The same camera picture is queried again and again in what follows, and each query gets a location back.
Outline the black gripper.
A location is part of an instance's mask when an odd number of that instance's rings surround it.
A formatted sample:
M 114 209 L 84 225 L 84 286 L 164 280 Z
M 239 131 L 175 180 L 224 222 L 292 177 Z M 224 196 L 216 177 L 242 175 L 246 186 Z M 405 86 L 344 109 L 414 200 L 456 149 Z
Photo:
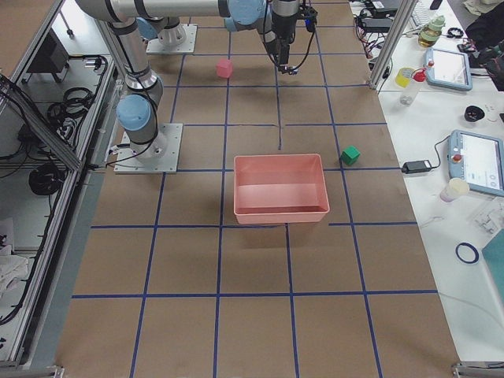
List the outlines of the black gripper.
M 290 45 L 295 37 L 296 1 L 272 1 L 272 31 L 276 36 L 277 70 L 288 75 L 297 75 L 296 67 L 287 67 Z

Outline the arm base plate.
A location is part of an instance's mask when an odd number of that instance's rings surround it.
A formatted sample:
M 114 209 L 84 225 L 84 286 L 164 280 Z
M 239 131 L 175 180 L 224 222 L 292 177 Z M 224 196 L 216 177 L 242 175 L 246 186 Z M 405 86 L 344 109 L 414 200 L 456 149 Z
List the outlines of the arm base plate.
M 139 156 L 145 147 L 141 148 L 130 140 L 123 132 L 122 143 L 128 144 L 118 151 L 118 163 L 114 165 L 117 174 L 156 174 L 176 173 L 180 156 L 180 145 L 183 135 L 182 124 L 160 124 L 157 138 L 150 147 Z
M 163 29 L 156 39 L 151 39 L 146 48 L 149 55 L 193 54 L 198 31 L 197 24 L 178 24 Z

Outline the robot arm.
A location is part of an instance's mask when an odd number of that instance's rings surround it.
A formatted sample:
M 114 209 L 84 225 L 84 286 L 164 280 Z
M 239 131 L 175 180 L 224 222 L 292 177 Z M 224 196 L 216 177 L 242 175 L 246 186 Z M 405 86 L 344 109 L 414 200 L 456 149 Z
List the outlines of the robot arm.
M 179 17 L 165 18 L 136 18 L 139 33 L 145 40 L 158 39 L 164 46 L 179 46 L 187 34 L 180 24 Z
M 163 84 L 150 67 L 141 40 L 139 19 L 156 32 L 179 17 L 221 17 L 241 30 L 255 29 L 273 64 L 282 73 L 289 66 L 290 45 L 302 17 L 298 1 L 79 1 L 90 17 L 106 25 L 113 58 L 125 70 L 127 95 L 117 105 L 117 120 L 125 130 L 127 157 L 113 167 L 122 173 L 174 172 L 179 157 L 181 124 L 158 121 Z

